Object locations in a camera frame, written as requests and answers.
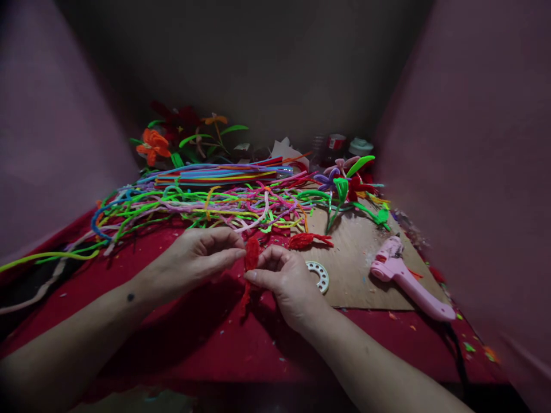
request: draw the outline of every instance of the hand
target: hand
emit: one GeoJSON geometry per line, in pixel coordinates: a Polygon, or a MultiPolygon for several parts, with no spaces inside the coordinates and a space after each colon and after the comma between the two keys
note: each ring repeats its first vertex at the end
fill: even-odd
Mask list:
{"type": "Polygon", "coordinates": [[[304,335],[331,308],[312,282],[300,254],[271,246],[258,258],[258,268],[246,272],[245,278],[274,293],[283,318],[300,334],[304,335]]]}
{"type": "Polygon", "coordinates": [[[187,229],[133,281],[159,306],[220,275],[244,256],[245,244],[230,228],[187,229]]]}

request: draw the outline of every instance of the plastic bottle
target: plastic bottle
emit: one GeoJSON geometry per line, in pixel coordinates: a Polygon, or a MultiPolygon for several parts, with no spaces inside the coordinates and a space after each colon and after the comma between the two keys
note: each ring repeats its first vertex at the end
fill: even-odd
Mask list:
{"type": "Polygon", "coordinates": [[[323,159],[326,141],[327,137],[323,134],[316,134],[312,139],[312,155],[310,155],[310,168],[308,172],[319,172],[323,169],[320,163],[323,159]]]}
{"type": "Polygon", "coordinates": [[[321,162],[322,167],[330,167],[335,164],[335,160],[342,157],[344,152],[344,143],[346,136],[340,134],[331,134],[327,139],[327,147],[321,162]]]}

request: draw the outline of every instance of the pipe cleaner flower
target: pipe cleaner flower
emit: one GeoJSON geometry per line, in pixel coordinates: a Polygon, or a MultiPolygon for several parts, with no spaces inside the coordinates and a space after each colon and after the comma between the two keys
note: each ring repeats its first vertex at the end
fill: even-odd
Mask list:
{"type": "Polygon", "coordinates": [[[350,202],[358,202],[358,194],[356,192],[376,193],[375,188],[369,184],[363,184],[360,177],[353,176],[348,187],[348,200],[350,202]]]}
{"type": "Polygon", "coordinates": [[[326,190],[337,190],[337,187],[335,186],[334,179],[339,175],[339,168],[335,167],[331,170],[329,173],[329,177],[326,177],[325,175],[315,175],[314,179],[318,182],[321,182],[321,186],[318,188],[318,190],[325,192],[326,190]]]}
{"type": "Polygon", "coordinates": [[[360,159],[359,156],[354,156],[346,162],[344,161],[343,158],[336,159],[335,164],[333,166],[330,166],[329,168],[325,169],[323,171],[323,174],[327,175],[333,169],[338,169],[342,176],[346,176],[346,174],[344,173],[344,170],[352,168],[352,165],[354,165],[358,161],[358,159],[360,159]]]}
{"type": "Polygon", "coordinates": [[[138,145],[136,151],[148,155],[149,166],[155,165],[157,154],[165,158],[170,158],[170,156],[172,156],[168,150],[168,141],[156,130],[147,128],[143,131],[143,145],[138,145]]]}
{"type": "Polygon", "coordinates": [[[206,125],[210,125],[210,124],[216,124],[216,122],[222,122],[223,124],[228,124],[228,118],[226,118],[225,116],[219,116],[219,115],[216,115],[215,113],[212,114],[212,116],[210,118],[204,118],[204,119],[201,119],[206,125]]]}
{"type": "Polygon", "coordinates": [[[192,106],[186,106],[172,112],[168,107],[156,100],[151,102],[151,108],[165,118],[160,125],[166,130],[165,139],[179,142],[182,138],[191,136],[195,129],[201,126],[201,120],[192,106]]]}

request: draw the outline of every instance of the left hand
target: left hand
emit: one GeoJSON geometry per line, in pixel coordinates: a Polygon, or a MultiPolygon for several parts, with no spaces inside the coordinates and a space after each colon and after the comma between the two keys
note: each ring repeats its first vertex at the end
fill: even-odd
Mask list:
{"type": "Polygon", "coordinates": [[[159,306],[220,275],[244,256],[243,239],[230,228],[187,229],[132,282],[159,306]]]}

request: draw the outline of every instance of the hot glue gun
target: hot glue gun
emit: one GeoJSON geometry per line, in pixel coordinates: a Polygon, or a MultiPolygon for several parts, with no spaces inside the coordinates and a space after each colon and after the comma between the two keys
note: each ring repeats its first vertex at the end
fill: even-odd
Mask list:
{"type": "Polygon", "coordinates": [[[371,273],[384,282],[394,280],[430,318],[452,321],[455,311],[429,293],[409,272],[402,260],[403,245],[398,236],[388,238],[371,264],[371,273]]]}

